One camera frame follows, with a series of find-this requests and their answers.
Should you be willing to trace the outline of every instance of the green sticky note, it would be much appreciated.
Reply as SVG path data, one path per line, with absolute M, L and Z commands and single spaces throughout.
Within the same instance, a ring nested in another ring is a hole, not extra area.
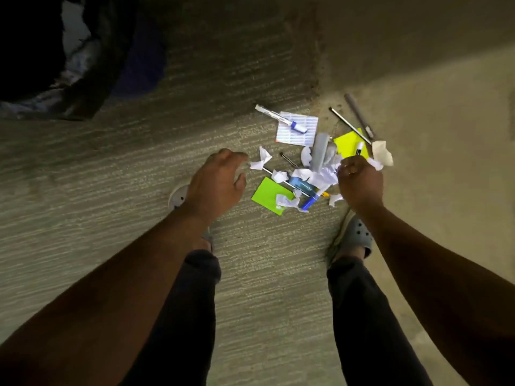
M 359 142 L 365 142 L 363 141 L 363 138 L 357 135 L 355 132 L 351 131 L 350 133 L 344 134 L 341 137 L 334 138 L 334 143 L 338 147 L 338 154 L 341 154 L 343 158 L 350 157 L 356 154 L 357 144 Z M 365 146 L 361 150 L 361 155 L 364 158 L 368 158 L 368 151 L 367 151 L 367 145 L 365 143 Z
M 277 215 L 282 215 L 285 207 L 277 208 L 275 204 L 275 197 L 277 194 L 286 195 L 286 197 L 292 200 L 295 195 L 293 192 L 287 190 L 282 185 L 277 184 L 274 180 L 269 177 L 265 177 L 261 184 L 254 192 L 252 196 L 252 200 L 256 203 L 261 204 L 261 206 L 268 208 L 270 211 L 273 211 Z

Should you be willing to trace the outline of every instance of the leg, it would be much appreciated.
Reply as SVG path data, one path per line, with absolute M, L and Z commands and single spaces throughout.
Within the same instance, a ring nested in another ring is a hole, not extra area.
M 387 298 L 363 264 L 372 242 L 367 233 L 361 220 L 348 217 L 335 241 L 336 252 L 329 253 L 334 337 L 345 380 L 349 386 L 431 385 Z
M 221 274 L 218 259 L 209 251 L 188 254 L 121 385 L 205 385 L 215 342 L 215 286 Z

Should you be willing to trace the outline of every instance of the hand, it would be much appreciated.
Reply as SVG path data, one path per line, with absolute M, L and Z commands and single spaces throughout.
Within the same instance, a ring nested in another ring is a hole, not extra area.
M 340 192 L 355 211 L 383 205 L 383 173 L 362 156 L 347 157 L 338 170 Z
M 193 176 L 184 205 L 211 224 L 240 201 L 247 181 L 244 173 L 236 181 L 234 176 L 240 164 L 248 159 L 245 153 L 229 149 L 210 155 Z

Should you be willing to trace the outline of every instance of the foot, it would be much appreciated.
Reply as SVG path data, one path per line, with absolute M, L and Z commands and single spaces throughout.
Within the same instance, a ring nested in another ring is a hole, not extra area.
M 326 254 L 329 268 L 342 257 L 357 257 L 364 260 L 372 252 L 373 238 L 356 213 L 349 210 L 341 224 L 340 232 Z
M 186 199 L 186 194 L 188 192 L 189 181 L 183 181 L 177 184 L 173 191 L 170 194 L 170 198 L 168 198 L 168 208 L 170 210 L 175 210 L 179 208 Z M 202 234 L 202 237 L 198 239 L 195 244 L 195 249 L 205 249 L 213 253 L 213 244 L 212 244 L 211 235 L 209 234 L 209 228 Z

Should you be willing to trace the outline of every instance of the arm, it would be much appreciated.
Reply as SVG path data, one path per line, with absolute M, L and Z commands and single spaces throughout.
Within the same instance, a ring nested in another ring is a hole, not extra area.
M 383 175 L 364 158 L 345 159 L 338 176 L 341 194 L 443 356 L 472 386 L 515 384 L 515 285 L 383 207 Z
M 80 279 L 0 346 L 0 383 L 117 385 L 145 344 L 186 254 L 245 189 L 242 153 L 222 149 L 186 201 Z

